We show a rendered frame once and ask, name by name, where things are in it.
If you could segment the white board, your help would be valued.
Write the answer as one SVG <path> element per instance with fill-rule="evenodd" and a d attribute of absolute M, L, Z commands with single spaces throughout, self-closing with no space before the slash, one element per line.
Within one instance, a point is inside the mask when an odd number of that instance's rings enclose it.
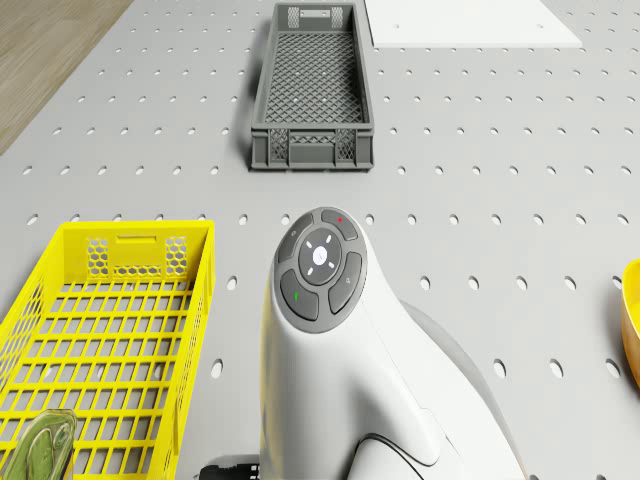
<path fill-rule="evenodd" d="M 364 0 L 376 48 L 580 48 L 541 0 Z"/>

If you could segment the green flat-sided can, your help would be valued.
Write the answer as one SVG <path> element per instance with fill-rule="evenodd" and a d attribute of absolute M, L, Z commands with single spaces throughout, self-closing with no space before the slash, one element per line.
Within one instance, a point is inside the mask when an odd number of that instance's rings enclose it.
<path fill-rule="evenodd" d="M 73 480 L 77 417 L 70 409 L 48 409 L 26 428 L 3 480 Z"/>

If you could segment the dark grey basket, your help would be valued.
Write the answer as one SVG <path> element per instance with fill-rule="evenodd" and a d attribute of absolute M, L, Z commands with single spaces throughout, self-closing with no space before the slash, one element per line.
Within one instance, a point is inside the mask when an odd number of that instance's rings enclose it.
<path fill-rule="evenodd" d="M 251 124 L 256 170 L 369 170 L 372 114 L 357 7 L 275 5 Z"/>

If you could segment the yellow bowl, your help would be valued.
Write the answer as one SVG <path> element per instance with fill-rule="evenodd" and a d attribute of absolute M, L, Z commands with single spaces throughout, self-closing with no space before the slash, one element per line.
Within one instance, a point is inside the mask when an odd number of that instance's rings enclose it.
<path fill-rule="evenodd" d="M 625 356 L 640 389 L 640 258 L 631 261 L 621 277 L 621 335 Z"/>

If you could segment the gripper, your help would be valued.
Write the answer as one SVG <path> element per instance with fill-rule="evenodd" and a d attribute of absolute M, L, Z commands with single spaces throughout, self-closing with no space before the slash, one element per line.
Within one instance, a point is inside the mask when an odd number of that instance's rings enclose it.
<path fill-rule="evenodd" d="M 259 455 L 220 456 L 200 470 L 198 480 L 260 480 Z"/>

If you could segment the yellow basket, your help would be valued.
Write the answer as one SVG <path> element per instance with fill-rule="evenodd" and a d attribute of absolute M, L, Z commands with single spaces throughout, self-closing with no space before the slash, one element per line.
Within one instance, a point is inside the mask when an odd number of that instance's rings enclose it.
<path fill-rule="evenodd" d="M 214 285 L 210 221 L 62 224 L 0 323 L 0 478 L 69 409 L 74 480 L 174 480 Z"/>

